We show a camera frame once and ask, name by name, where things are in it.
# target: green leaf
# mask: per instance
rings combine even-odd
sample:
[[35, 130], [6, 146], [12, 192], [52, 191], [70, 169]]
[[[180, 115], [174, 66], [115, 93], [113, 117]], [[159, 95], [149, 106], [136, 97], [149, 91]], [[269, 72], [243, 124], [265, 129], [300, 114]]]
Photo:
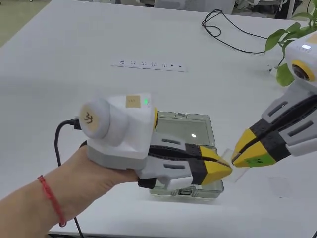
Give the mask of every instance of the green leaf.
[[272, 35], [270, 35], [266, 40], [265, 51], [269, 51], [274, 46], [276, 46], [279, 41], [279, 38], [281, 38], [281, 36], [285, 33], [286, 31], [284, 29], [279, 29], [275, 31]]
[[308, 18], [310, 21], [314, 20], [313, 17], [310, 14], [306, 13], [306, 12], [297, 13], [294, 16], [292, 16], [292, 18], [294, 18], [294, 17], [305, 17], [305, 18]]
[[301, 28], [301, 24], [299, 24], [298, 22], [295, 22], [293, 25], [291, 25], [289, 28], [287, 28], [286, 31], [287, 32], [298, 31], [299, 28]]
[[294, 40], [287, 40], [287, 41], [285, 41], [285, 43], [283, 44], [283, 46], [282, 46], [282, 51], [283, 51], [283, 56], [284, 56], [284, 57], [285, 57], [285, 49], [286, 49], [286, 47], [287, 47], [292, 41], [294, 41]]
[[291, 38], [301, 38], [303, 36], [308, 35], [309, 33], [316, 31], [316, 30], [317, 30], [317, 27], [305, 26], [305, 27], [301, 28], [299, 31], [294, 31], [294, 32], [288, 33], [282, 39], [282, 41], [286, 41], [286, 40], [291, 39]]
[[313, 12], [313, 19], [316, 21], [316, 18], [317, 18], [317, 10], [315, 8], [314, 12]]
[[294, 77], [286, 63], [277, 69], [276, 80], [283, 87], [290, 85], [294, 81]]

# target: sticker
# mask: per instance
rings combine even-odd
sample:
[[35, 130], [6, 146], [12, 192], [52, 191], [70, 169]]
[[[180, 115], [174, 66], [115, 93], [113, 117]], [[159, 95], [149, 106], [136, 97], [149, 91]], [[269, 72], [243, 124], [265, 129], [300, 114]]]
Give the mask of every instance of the sticker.
[[125, 100], [126, 108], [141, 108], [141, 97], [140, 95], [130, 95]]
[[254, 157], [252, 159], [245, 160], [250, 167], [259, 167], [273, 165], [276, 161], [270, 155], [264, 155], [261, 157]]
[[312, 34], [307, 40], [306, 42], [308, 43], [313, 43], [316, 44], [317, 43], [317, 34]]
[[83, 106], [79, 118], [91, 132], [96, 132], [99, 126], [99, 117], [89, 106]]

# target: yellow ring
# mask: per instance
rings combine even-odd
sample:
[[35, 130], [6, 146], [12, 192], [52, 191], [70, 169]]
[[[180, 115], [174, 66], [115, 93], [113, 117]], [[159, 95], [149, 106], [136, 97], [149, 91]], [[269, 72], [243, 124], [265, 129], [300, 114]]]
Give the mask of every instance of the yellow ring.
[[157, 108], [154, 108], [154, 124], [153, 124], [153, 129], [155, 129], [157, 125], [157, 119], [158, 119], [158, 111]]
[[305, 63], [303, 63], [300, 60], [296, 59], [296, 60], [292, 61], [292, 64], [298, 66], [299, 68], [301, 68], [307, 74], [309, 82], [315, 81], [314, 73], [311, 71], [311, 69]]

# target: white tabletop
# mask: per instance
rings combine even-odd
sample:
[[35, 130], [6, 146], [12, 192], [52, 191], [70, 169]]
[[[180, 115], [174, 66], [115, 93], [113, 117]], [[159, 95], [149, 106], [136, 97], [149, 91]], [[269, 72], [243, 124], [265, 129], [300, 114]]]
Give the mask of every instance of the white tabletop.
[[[268, 69], [279, 49], [256, 56], [211, 38], [205, 13], [53, 0], [0, 48], [0, 198], [56, 166], [56, 126], [96, 95], [150, 92], [160, 111], [207, 114], [220, 153], [234, 148], [283, 90]], [[229, 16], [244, 30], [268, 36], [291, 21]], [[221, 38], [250, 51], [265, 41], [221, 17]], [[119, 57], [172, 61], [188, 72], [110, 66]], [[65, 161], [85, 139], [65, 128]], [[316, 154], [253, 168], [225, 183], [213, 202], [173, 202], [124, 184], [93, 203], [78, 220], [84, 233], [184, 237], [311, 237], [317, 229]], [[52, 231], [74, 233], [70, 222]]]

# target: chair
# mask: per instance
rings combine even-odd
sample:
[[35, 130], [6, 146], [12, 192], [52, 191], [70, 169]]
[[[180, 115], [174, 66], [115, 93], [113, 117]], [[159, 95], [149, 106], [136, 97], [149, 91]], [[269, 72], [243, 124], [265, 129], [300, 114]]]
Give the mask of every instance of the chair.
[[289, 1], [287, 19], [290, 19], [293, 15], [295, 0], [248, 0], [248, 3], [250, 5], [280, 5], [282, 7], [287, 1]]
[[235, 0], [155, 0], [154, 7], [201, 12], [218, 8], [225, 14], [231, 14], [234, 5]]

